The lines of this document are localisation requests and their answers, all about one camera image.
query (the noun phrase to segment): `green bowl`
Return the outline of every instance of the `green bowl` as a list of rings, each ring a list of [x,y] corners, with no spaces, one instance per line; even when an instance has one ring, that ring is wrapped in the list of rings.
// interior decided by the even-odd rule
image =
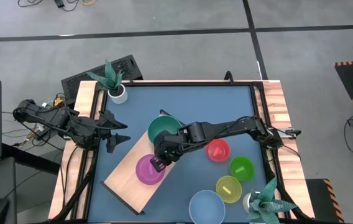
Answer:
[[[249,181],[254,176],[254,165],[246,157],[235,157],[229,170],[231,175],[241,182]]]
[[[154,143],[154,139],[156,136],[162,131],[168,131],[170,134],[177,134],[178,129],[182,127],[179,120],[174,118],[173,116],[159,116],[154,119],[147,129],[147,135],[149,136],[149,140]]]

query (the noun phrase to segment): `blue table surface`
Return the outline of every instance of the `blue table surface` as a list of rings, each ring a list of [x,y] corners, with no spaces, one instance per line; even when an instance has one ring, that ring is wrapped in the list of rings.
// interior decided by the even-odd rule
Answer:
[[[135,215],[106,190],[101,181],[107,179],[118,163],[146,132],[160,109],[188,124],[195,121],[222,123],[241,116],[254,115],[247,86],[137,86],[127,87],[128,100],[121,105],[108,98],[106,109],[129,127],[113,133],[130,136],[131,140],[106,152],[106,142],[99,147],[94,185],[89,206],[89,222],[191,222],[189,202],[200,190],[215,191],[219,178],[229,174],[233,157],[248,157],[255,167],[254,178],[242,183],[242,197],[236,203],[225,203],[224,222],[248,222],[242,198],[266,185],[259,144],[243,134],[225,138],[231,148],[226,162],[210,161],[205,149],[185,154],[177,162],[144,208],[145,215]]]

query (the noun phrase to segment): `blue bowl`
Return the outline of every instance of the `blue bowl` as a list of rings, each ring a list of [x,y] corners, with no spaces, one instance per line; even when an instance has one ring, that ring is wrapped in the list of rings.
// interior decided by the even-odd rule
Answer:
[[[195,224],[221,224],[225,218],[225,204],[212,190],[201,190],[190,200],[189,215]]]

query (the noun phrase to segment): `gray floor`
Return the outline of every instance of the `gray floor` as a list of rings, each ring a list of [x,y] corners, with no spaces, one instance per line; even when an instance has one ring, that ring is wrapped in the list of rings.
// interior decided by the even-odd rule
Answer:
[[[249,4],[256,27],[353,25],[353,1]],[[242,1],[96,0],[67,13],[51,0],[27,8],[0,0],[0,37],[225,27],[248,27]],[[268,77],[282,81],[292,123],[303,130],[298,147],[306,178],[330,179],[345,221],[353,223],[353,154],[343,138],[353,102],[333,68],[334,62],[353,60],[353,30],[258,33],[258,38]],[[0,42],[3,110],[13,110],[26,98],[50,101],[62,91],[62,78],[129,54],[147,80],[219,79],[226,70],[236,79],[260,79],[247,33]],[[21,127],[4,115],[4,131]],[[353,129],[347,135],[353,148]],[[53,141],[62,146],[60,139]],[[51,159],[58,153],[46,146],[31,152]],[[17,181],[34,172],[18,167]],[[45,219],[55,181],[55,176],[40,174],[18,189],[19,223]]]

